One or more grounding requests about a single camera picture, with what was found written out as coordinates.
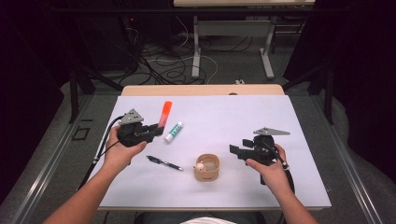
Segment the person's left hand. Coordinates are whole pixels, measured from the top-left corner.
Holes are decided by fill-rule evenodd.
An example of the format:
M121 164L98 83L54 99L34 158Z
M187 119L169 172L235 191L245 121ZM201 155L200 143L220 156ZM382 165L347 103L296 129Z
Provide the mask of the person's left hand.
M147 145L147 142L141 142L136 146L126 147L122 143L118 142L119 138L117 137L117 133L119 129L120 125L115 126L110 130L110 134L106 142L106 148L109 148L114 143L116 144L105 154L105 162L102 166L102 169L111 172L113 175L117 175L125 169L125 167L131 163L131 159L143 151Z

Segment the desk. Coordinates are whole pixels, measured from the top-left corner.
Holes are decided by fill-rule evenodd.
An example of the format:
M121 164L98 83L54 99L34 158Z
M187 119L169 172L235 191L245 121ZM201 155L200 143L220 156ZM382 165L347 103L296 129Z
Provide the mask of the desk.
M230 92L240 95L222 95ZM154 138L136 155L114 180L100 210L279 209L270 190L260 184L260 175L229 151L229 145L243 147L242 139L252 139L253 131L263 126L290 132L274 138L287 150L296 195L302 203L308 209L331 206L289 96L280 86L131 86L119 97L109 122L134 108L145 119L144 124L156 123L167 100L173 107L164 133L178 121L185 126L170 144L162 137ZM219 178L213 182L198 182L193 174L196 159L205 153L220 159ZM147 155L179 165L184 171L150 162ZM102 164L103 158L92 175Z
M314 4L315 0L174 0L175 7L275 7ZM198 21L198 17L194 16L194 58L191 76L199 76L200 35L251 35L266 36L260 55L267 78L275 78L268 58L275 27L276 17L271 17L269 21Z

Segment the finger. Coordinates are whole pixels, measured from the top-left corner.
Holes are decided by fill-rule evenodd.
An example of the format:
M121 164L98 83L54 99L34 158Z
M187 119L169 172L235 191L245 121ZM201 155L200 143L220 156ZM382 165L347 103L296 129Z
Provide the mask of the finger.
M280 146L280 145L278 145L278 144L275 144L275 146L276 146L276 148L277 148L277 151L279 152L279 156L280 156L284 161L287 161L287 160L286 160L286 152L285 152L285 149L283 149L283 147Z
M252 159L247 159L247 165L250 166L251 168L255 169L257 172L261 173L263 169L265 169L265 166L258 163L257 161L254 161Z
M113 128L110 129L110 135L108 137L109 140L112 141L118 141L119 138L117 137L117 133L119 132L120 125L114 126Z
M144 141L144 142L137 144L136 146L128 147L128 148L131 150L133 156L135 156L135 155L139 154L140 152L142 152L143 149L145 149L147 144L148 143L146 141Z

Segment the white paper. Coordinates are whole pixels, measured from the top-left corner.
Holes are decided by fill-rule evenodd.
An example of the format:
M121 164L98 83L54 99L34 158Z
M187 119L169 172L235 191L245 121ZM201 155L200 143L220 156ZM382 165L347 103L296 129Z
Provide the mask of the white paper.
M144 125L158 123L165 101L172 101L173 106L163 136L155 137L117 176L102 207L278 208L273 194L260 184L259 173L229 149L229 145L247 148L242 146L242 139L252 140L253 132L263 127L290 132L273 137L286 150L300 201L308 208L331 206L289 96L120 96L109 122L134 108L144 118ZM183 129L167 144L163 138L179 121L184 123ZM219 178L213 182L199 182L194 177L193 166L205 153L215 154L220 160ZM184 171L151 162L147 155L178 165Z

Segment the white glue stick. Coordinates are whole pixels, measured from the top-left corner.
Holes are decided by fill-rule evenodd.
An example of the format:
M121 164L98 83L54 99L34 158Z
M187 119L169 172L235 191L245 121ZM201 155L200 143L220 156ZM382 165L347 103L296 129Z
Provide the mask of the white glue stick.
M181 128L183 127L182 122L178 122L169 132L168 135L164 138L165 142L170 143L174 137L180 132Z

